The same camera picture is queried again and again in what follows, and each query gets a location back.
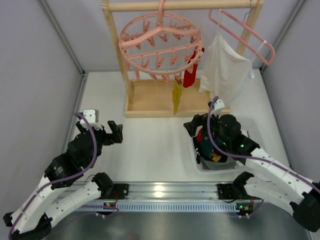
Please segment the dark green patterned sock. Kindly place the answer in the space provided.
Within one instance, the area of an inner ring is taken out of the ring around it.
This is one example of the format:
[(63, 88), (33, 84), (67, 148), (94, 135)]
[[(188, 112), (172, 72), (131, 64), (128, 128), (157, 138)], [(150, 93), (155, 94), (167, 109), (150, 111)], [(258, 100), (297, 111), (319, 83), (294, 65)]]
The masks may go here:
[(214, 156), (216, 154), (215, 152), (215, 148), (214, 146), (212, 145), (210, 139), (205, 139), (203, 138), (201, 140), (201, 149), (202, 149), (202, 154), (205, 156), (205, 157), (210, 157), (210, 156)]

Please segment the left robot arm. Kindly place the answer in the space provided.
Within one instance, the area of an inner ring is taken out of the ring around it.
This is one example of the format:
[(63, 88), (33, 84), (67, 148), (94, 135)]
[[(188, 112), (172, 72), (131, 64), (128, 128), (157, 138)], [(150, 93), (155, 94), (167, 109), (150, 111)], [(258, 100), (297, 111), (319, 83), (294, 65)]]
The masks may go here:
[(98, 123), (86, 124), (83, 120), (76, 123), (80, 133), (68, 143), (66, 152), (52, 160), (28, 200), (18, 210), (3, 216), (5, 225), (10, 228), (10, 240), (41, 240), (77, 208), (113, 194), (114, 182), (105, 172), (99, 172), (81, 189), (57, 200), (94, 166), (104, 146), (122, 143), (123, 125), (112, 120), (107, 124), (110, 133)]

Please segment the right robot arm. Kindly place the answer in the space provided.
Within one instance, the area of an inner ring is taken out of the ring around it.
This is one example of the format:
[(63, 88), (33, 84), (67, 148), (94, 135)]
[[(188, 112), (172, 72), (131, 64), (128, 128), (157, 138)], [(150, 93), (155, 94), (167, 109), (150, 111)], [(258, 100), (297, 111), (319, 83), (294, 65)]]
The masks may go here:
[(197, 114), (183, 126), (200, 158), (214, 163), (232, 159), (246, 167), (230, 186), (233, 198), (267, 201), (286, 211), (306, 230), (319, 231), (320, 184), (270, 156), (242, 133), (235, 116)]

